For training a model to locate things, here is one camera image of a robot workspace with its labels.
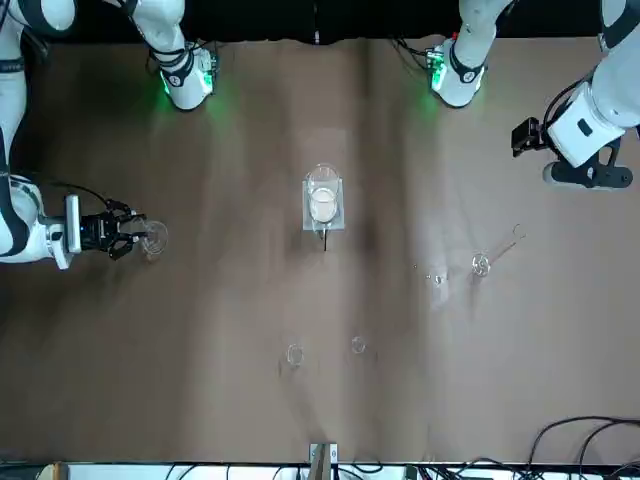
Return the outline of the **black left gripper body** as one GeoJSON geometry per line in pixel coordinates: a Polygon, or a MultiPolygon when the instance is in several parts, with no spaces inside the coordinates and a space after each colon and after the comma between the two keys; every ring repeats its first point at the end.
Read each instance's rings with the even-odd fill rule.
{"type": "Polygon", "coordinates": [[[511,150],[514,158],[526,151],[544,148],[541,124],[535,117],[528,117],[511,132],[511,150]]]}

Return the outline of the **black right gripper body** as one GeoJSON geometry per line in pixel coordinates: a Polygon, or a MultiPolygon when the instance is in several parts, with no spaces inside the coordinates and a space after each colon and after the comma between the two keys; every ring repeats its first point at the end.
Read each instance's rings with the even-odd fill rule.
{"type": "Polygon", "coordinates": [[[80,242],[82,250],[107,250],[111,244],[111,215],[102,212],[82,216],[80,242]]]}

